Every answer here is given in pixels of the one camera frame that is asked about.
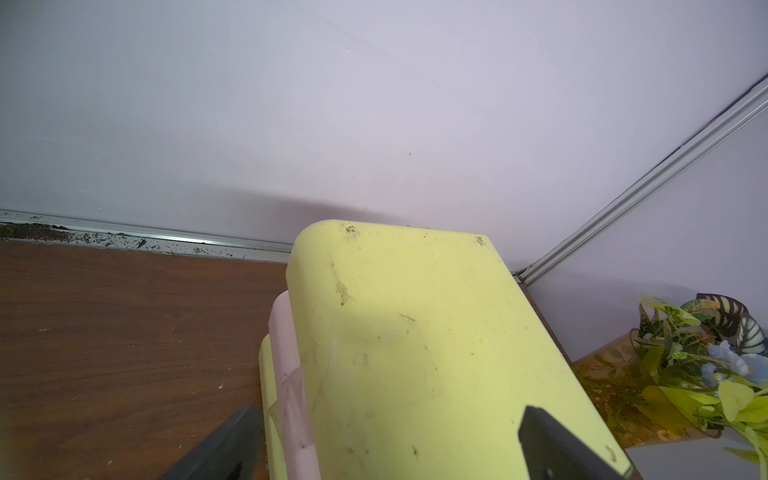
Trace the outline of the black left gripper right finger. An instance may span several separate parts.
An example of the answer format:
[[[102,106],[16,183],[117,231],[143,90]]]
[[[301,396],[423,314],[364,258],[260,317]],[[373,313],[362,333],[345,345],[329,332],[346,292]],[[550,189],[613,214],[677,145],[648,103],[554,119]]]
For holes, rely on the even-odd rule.
[[[525,408],[518,438],[531,480],[623,479],[543,408]]]

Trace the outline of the green artificial plant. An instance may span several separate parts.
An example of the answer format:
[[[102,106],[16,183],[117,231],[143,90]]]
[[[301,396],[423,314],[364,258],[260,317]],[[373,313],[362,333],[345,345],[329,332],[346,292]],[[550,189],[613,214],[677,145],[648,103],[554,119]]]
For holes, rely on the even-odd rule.
[[[734,454],[767,477],[767,334],[742,302],[698,293],[681,305],[639,301],[633,343],[660,393],[702,432],[730,429],[749,444]]]

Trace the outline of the green pink drawer cabinet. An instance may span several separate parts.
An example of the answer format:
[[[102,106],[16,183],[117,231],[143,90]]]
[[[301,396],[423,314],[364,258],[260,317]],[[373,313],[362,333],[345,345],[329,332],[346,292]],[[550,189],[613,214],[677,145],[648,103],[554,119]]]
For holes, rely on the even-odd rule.
[[[530,479],[545,409],[633,466],[479,234],[342,220],[305,228],[259,352],[273,479]]]

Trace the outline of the amber glass plant vase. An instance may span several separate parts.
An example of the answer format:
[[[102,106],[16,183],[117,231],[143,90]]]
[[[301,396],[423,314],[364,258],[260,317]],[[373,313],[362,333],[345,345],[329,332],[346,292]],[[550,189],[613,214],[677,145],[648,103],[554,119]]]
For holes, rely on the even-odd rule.
[[[624,448],[706,438],[664,395],[641,366],[636,329],[573,363],[572,369],[606,425]]]

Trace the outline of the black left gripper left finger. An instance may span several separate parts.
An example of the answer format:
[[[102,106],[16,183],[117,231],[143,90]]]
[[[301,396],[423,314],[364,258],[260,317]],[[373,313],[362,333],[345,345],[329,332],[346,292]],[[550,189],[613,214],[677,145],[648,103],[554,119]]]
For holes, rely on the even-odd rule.
[[[264,425],[257,405],[243,407],[160,479],[251,479],[259,462]]]

